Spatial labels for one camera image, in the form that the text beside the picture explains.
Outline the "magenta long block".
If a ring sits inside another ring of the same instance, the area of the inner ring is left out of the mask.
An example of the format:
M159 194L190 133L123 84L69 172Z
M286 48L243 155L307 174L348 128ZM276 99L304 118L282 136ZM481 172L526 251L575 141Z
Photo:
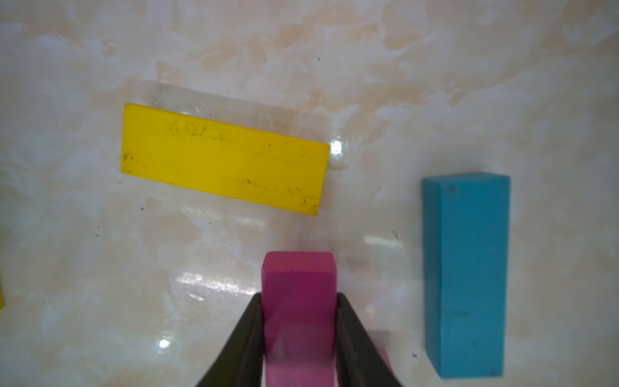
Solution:
M267 386L335 384L336 289L331 253L267 253L262 266Z

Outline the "light pink block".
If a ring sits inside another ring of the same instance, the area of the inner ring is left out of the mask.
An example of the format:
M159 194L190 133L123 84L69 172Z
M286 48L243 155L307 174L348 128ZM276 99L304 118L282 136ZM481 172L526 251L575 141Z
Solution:
M380 357L381 357L382 361L384 361L384 363L385 363L386 367L388 368L388 370L390 372L392 372L393 369L392 369L392 366L391 366L391 362L390 362L390 360L388 358L387 351L384 348L382 348L382 347L377 348L377 351L380 354Z

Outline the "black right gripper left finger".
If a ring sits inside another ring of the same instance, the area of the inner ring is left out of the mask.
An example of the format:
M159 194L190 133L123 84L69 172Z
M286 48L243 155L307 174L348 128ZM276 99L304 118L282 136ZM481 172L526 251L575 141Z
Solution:
M256 293L197 386L260 387L263 362L264 316L261 293Z

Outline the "yellow long block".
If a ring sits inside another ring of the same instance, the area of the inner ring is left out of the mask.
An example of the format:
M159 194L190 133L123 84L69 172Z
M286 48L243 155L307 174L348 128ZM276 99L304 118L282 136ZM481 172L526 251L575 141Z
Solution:
M128 103L124 174L316 216L327 144Z

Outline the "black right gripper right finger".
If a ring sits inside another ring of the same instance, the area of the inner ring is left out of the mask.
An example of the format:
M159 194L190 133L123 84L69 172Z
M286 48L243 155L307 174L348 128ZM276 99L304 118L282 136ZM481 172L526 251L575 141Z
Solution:
M335 364L339 386L401 386L343 293L337 293Z

